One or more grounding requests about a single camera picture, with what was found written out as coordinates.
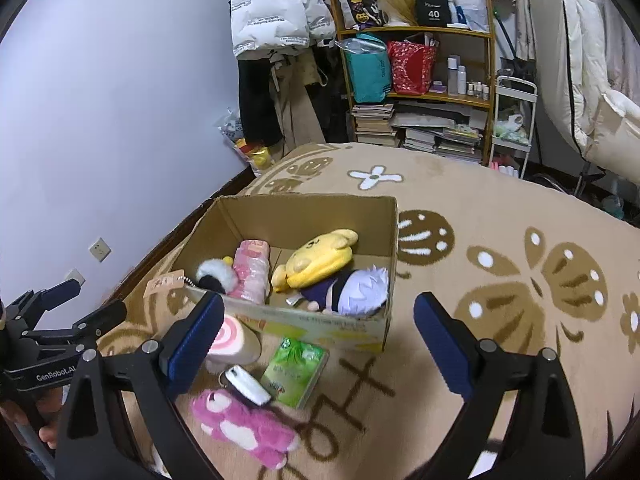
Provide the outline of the person's left hand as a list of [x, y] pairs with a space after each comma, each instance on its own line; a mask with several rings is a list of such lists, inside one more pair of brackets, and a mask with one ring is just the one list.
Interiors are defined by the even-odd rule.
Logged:
[[[38, 412], [47, 422], [39, 428], [38, 436], [51, 450], [58, 445], [58, 412], [63, 406], [63, 389], [50, 389], [43, 393], [36, 402]], [[27, 426], [28, 417], [23, 410], [13, 401], [5, 400], [1, 403], [1, 414], [8, 422], [17, 426]]]

